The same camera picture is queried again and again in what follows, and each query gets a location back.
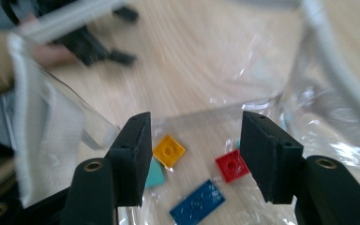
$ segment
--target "wooden surface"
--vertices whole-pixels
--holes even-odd
[[[153,145],[169,133],[186,147],[165,170],[167,183],[145,192],[140,224],[173,224],[168,212],[207,179],[227,201],[203,224],[295,223],[291,206],[263,203],[251,176],[226,185],[213,163],[239,137],[236,105],[273,97],[288,79],[304,22],[292,1],[279,2],[138,1],[135,24],[105,15],[89,25],[108,48],[136,54],[133,67],[102,62],[53,71],[114,125],[150,111]],[[360,3],[326,2],[338,44],[360,74]]]

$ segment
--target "yellow lego brick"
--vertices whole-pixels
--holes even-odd
[[[185,152],[186,149],[180,143],[167,135],[154,149],[153,154],[163,165],[171,168]]]

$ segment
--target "wooden table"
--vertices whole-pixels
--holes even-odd
[[[360,71],[360,3],[326,3],[340,49]],[[291,206],[263,203],[250,175],[226,185],[214,158],[239,137],[242,103],[282,91],[303,33],[297,4],[147,0],[132,6],[141,15],[135,24],[106,15],[89,27],[108,48],[137,54],[134,66],[77,64],[53,74],[111,123],[123,126],[150,111],[153,145],[171,134],[186,147],[164,171],[166,184],[145,191],[139,224],[173,224],[169,211],[207,179],[227,201],[202,224],[296,223]]]

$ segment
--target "red lego brick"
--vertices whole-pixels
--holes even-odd
[[[230,153],[216,158],[216,164],[224,176],[226,183],[240,178],[249,173],[249,168],[241,158],[239,150],[235,149]]]

